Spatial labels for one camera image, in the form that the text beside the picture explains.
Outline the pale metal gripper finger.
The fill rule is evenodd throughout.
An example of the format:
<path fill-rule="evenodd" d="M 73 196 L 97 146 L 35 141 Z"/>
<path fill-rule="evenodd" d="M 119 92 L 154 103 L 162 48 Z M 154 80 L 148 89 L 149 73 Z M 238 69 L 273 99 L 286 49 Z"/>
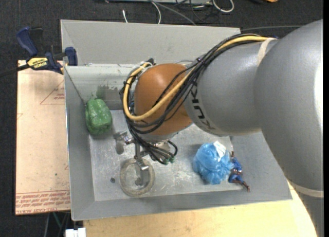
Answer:
<path fill-rule="evenodd" d="M 121 155 L 124 153 L 124 148 L 129 144 L 129 138 L 127 131 L 121 131 L 114 134 L 114 139 L 116 143 L 116 152 Z"/>
<path fill-rule="evenodd" d="M 149 183 L 149 165 L 143 159 L 136 160 L 135 170 L 137 179 L 135 184 L 137 186 L 146 186 Z"/>

